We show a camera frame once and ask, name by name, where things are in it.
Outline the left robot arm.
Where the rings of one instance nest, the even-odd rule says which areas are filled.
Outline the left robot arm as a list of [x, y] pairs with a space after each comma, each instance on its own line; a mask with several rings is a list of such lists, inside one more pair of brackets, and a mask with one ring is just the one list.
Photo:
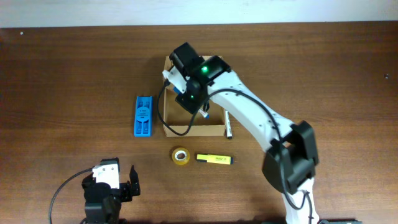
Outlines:
[[130, 180], [119, 180], [120, 165], [117, 157], [103, 159], [91, 169], [81, 183], [85, 198], [86, 223], [122, 223], [121, 204], [131, 202], [141, 194], [138, 174], [131, 167]]

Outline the black whiteboard marker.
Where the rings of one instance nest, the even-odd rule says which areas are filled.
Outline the black whiteboard marker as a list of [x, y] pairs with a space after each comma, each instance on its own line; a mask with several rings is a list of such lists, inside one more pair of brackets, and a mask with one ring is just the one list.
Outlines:
[[231, 129], [231, 123], [229, 120], [229, 112], [227, 110], [224, 112], [224, 118], [225, 118], [225, 122], [226, 122], [226, 137], [227, 137], [227, 139], [232, 139], [233, 134], [232, 134], [232, 129]]

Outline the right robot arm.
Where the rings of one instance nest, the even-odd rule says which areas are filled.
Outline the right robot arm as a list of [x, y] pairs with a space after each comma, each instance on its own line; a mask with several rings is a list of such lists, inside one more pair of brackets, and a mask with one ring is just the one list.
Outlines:
[[192, 115], [213, 102], [228, 111], [256, 139], [265, 153], [262, 173], [282, 194], [286, 223], [318, 223], [313, 185], [319, 163], [315, 132], [267, 106], [219, 56], [198, 55], [189, 43], [169, 56], [165, 84], [177, 90], [176, 102]]

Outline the blue whiteboard marker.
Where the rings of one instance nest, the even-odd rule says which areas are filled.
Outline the blue whiteboard marker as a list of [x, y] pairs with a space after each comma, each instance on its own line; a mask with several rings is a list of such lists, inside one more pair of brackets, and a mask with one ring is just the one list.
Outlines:
[[187, 110], [191, 114], [194, 112], [200, 113], [205, 119], [210, 117], [208, 114], [208, 110], [210, 108], [209, 102], [206, 101], [200, 104], [201, 96], [191, 95], [186, 91], [183, 93], [177, 87], [174, 87], [173, 91], [177, 94], [175, 99], [176, 102], [180, 104], [183, 109]]

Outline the yellow adhesive tape roll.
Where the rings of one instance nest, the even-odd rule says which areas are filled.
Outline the yellow adhesive tape roll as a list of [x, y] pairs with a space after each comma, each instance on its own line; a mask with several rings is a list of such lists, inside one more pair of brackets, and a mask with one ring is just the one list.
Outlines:
[[190, 160], [190, 153], [183, 147], [176, 148], [172, 153], [172, 160], [176, 165], [183, 166]]

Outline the yellow highlighter pen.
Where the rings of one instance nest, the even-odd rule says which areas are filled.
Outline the yellow highlighter pen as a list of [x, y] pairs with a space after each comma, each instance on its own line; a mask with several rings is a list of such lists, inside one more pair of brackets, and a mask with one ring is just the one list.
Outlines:
[[200, 162], [207, 162], [207, 163], [213, 163], [213, 164], [224, 164], [224, 165], [233, 164], [232, 157], [214, 155], [214, 154], [197, 154], [196, 160], [200, 161]]

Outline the blue plastic holder block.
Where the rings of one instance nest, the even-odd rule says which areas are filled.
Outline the blue plastic holder block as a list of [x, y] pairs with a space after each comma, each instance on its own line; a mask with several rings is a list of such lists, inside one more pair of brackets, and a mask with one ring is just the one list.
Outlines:
[[138, 96], [134, 117], [135, 137], [152, 136], [152, 96]]

